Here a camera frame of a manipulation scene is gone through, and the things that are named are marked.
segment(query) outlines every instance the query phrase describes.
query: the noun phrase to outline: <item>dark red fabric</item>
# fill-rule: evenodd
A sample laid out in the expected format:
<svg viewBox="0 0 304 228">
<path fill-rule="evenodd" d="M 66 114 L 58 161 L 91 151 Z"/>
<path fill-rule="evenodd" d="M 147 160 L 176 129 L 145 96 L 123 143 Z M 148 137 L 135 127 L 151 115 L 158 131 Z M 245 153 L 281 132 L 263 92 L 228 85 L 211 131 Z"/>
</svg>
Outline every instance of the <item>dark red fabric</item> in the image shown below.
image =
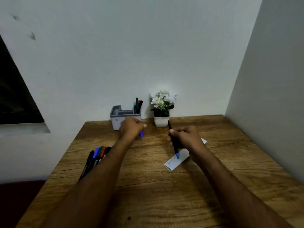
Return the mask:
<svg viewBox="0 0 304 228">
<path fill-rule="evenodd" d="M 45 181 L 23 181 L 0 185 L 0 221 L 5 228 L 14 228 Z"/>
</svg>

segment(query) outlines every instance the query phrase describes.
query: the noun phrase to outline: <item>blue marker cap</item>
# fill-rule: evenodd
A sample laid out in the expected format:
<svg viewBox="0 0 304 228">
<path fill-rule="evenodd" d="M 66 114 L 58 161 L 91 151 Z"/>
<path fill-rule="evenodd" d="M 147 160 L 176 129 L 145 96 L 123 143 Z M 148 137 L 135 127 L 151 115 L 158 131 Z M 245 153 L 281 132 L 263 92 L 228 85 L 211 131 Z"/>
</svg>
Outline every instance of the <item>blue marker cap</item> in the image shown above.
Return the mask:
<svg viewBox="0 0 304 228">
<path fill-rule="evenodd" d="M 96 158 L 97 153 L 98 153 L 98 150 L 99 150 L 99 147 L 96 148 L 96 150 L 95 150 L 95 152 L 94 152 L 94 155 L 93 155 L 93 158 Z"/>
</svg>

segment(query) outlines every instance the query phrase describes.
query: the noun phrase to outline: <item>wooden table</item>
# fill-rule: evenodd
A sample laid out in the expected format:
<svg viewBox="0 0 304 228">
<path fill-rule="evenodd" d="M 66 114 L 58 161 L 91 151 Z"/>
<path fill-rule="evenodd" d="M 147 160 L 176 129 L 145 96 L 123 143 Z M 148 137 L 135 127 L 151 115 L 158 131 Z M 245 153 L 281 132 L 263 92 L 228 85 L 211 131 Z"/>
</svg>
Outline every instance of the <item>wooden table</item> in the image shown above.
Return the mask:
<svg viewBox="0 0 304 228">
<path fill-rule="evenodd" d="M 148 127 L 124 158 L 106 227 L 226 227 L 228 220 L 210 184 L 191 160 L 173 172 L 163 166 L 174 155 L 166 141 L 168 128 L 155 127 L 152 119 L 143 121 Z M 196 125 L 206 146 L 239 180 L 292 225 L 304 227 L 304 187 L 227 118 L 170 121 L 173 128 Z M 39 227 L 77 183 L 89 152 L 114 145 L 118 137 L 110 121 L 86 122 L 17 228 Z"/>
</svg>

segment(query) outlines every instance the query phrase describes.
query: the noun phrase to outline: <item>pen holder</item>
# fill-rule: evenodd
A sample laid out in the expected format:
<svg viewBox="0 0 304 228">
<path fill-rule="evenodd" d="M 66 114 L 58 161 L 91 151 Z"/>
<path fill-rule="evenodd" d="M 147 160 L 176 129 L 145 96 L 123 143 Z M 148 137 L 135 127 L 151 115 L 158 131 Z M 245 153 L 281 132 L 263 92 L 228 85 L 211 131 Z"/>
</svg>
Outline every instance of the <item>pen holder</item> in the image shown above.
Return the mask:
<svg viewBox="0 0 304 228">
<path fill-rule="evenodd" d="M 141 109 L 139 110 L 139 114 L 135 114 L 134 109 L 136 109 L 136 105 L 131 110 L 121 110 L 121 105 L 113 106 L 110 113 L 113 130 L 119 130 L 121 122 L 128 116 L 141 120 Z"/>
</svg>

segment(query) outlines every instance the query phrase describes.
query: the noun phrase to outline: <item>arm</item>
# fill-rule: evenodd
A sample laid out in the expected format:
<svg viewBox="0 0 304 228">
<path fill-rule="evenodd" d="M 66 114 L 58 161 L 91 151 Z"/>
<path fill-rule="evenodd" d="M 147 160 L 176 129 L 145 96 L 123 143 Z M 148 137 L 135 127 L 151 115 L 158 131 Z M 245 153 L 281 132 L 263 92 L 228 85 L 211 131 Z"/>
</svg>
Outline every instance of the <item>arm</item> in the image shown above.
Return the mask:
<svg viewBox="0 0 304 228">
<path fill-rule="evenodd" d="M 242 184 L 203 144 L 195 126 L 169 132 L 189 150 L 190 157 L 208 178 L 230 220 L 237 227 L 292 228 Z"/>
<path fill-rule="evenodd" d="M 41 228 L 97 227 L 111 199 L 123 158 L 146 127 L 127 117 L 120 127 L 121 138 L 107 156 L 68 192 Z"/>
</svg>

